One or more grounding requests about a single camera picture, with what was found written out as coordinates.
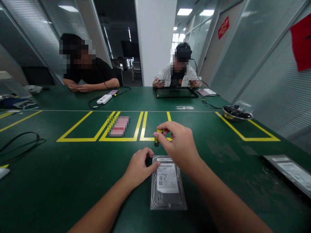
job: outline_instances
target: red flag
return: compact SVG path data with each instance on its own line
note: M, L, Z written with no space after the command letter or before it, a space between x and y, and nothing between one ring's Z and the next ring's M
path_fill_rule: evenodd
M298 71L311 68L311 14L291 27Z

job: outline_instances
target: hand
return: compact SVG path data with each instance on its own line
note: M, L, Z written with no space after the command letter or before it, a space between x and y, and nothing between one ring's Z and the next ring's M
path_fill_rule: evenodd
M158 138L174 163L188 174L195 168L196 162L201 159L191 129L174 121L162 123L157 129L162 130L163 134L155 132L154 136ZM169 132L171 132L171 142L165 137Z
M201 82L198 81L198 80L190 80L190 86L193 87L193 88L199 87L200 84L201 84Z
M77 87L78 87L78 85L77 85L77 84L74 84L74 83L68 85L68 88L69 88L70 90L72 90L73 92L77 92L77 91L78 91Z
M153 82L156 88L162 88L165 86L165 82L162 82L159 78L156 78Z
M77 87L80 92L92 92L94 91L94 87L92 84L83 84Z
M147 179L155 170L160 166L160 162L157 161L146 167L145 160L154 156L153 151L145 147L143 150L137 151L131 161L123 178L126 179L127 183L134 189L140 185L145 179Z

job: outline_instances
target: screwdriver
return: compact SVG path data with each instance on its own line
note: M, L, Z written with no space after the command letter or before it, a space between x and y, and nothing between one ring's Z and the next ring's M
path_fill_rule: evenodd
M155 151L156 151L156 148L157 148L159 145L160 145L160 143L159 143L159 141L158 141L158 138L155 137L155 144L154 144L154 146L155 146Z

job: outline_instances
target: yellow tape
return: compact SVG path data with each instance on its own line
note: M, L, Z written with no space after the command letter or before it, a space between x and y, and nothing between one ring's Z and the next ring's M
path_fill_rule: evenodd
M42 112L42 110L41 110L41 111L37 111L36 113L31 114L30 116L25 117L25 118L23 118L23 119L21 119L21 120L15 122L15 123L13 123L13 124L7 126L7 127L4 127L3 129L0 129L0 132L6 130L6 129L8 129L8 128L11 128L11 127L14 126L14 125L17 125L18 123L21 123L22 121L27 120L28 118L33 117L34 115L37 115L37 114L40 113L40 112Z
M109 126L105 130L103 136L101 136L101 138L99 139L99 141L137 141L140 124L141 124L142 118L143 118L143 113L144 112L140 112L138 122L136 125L136 129L135 129L135 133L134 133L134 137L132 137L132 138L106 138L108 132L110 131L110 129L112 128L112 126L114 124L114 121L116 120L116 118L114 118L113 121L111 122L111 124L109 124Z
M99 129L95 137L93 138L65 138L69 133L71 133L78 125L82 123L93 111L90 111L88 114L86 114L81 120L79 120L74 126L72 126L63 136L61 136L56 142L92 142L97 141L101 133L103 132L104 128L110 121L111 117L116 113L115 111L110 114L110 116L107 118L103 126Z
M166 113L167 113L167 119L168 119L168 121L172 121L170 113L169 113L169 112L166 112ZM143 120L143 126L142 126L142 131L141 131L141 133L140 133L140 138L139 138L140 141L154 141L154 140L155 140L155 138L145 138L147 117L148 117L148 112L145 112L144 120Z
M222 115L220 115L218 112L215 112L240 138L242 138L243 141L281 141L277 137L273 136L271 133L263 129L261 126L257 125L252 120L248 120L250 123L255 125L257 128L259 128L261 131L266 133L270 136L270 138L246 138L244 137L236 128L234 128Z
M9 164L1 166L0 168L7 168L9 166Z
M1 114L0 115L0 119L2 119L2 118L4 118L4 117L7 117L7 116L9 116L9 115L11 115L11 114L13 114L12 112L6 112L6 113L4 113L4 114Z

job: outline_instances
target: person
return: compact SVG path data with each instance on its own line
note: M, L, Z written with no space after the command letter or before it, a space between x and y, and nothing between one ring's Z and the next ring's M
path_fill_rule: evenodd
M91 92L120 87L110 66L89 53L88 45L75 34L64 33L60 40L60 54L67 56L70 65L64 74L64 84L74 92ZM80 80L86 84L78 85Z
M173 64L164 66L152 83L153 87L199 87L201 77L189 64L192 51L188 43L179 44L175 49Z
M167 121L154 136L173 162L196 184L220 232L272 232L270 228L231 190L201 159L192 131ZM171 132L172 141L165 137ZM110 232L118 211L130 192L147 179L159 166L146 167L146 158L154 153L149 148L137 151L120 180L78 221L69 232Z

